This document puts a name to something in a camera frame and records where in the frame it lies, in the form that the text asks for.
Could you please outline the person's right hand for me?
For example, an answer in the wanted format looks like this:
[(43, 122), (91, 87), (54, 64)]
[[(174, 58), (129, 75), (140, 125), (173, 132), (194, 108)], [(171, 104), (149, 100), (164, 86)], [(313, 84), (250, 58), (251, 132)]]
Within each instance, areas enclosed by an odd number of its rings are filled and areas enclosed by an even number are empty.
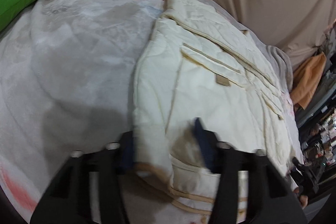
[(302, 209), (305, 209), (307, 207), (307, 204), (308, 204), (308, 196), (302, 195), (300, 193), (299, 187), (295, 188), (293, 190), (293, 193), (297, 196)]

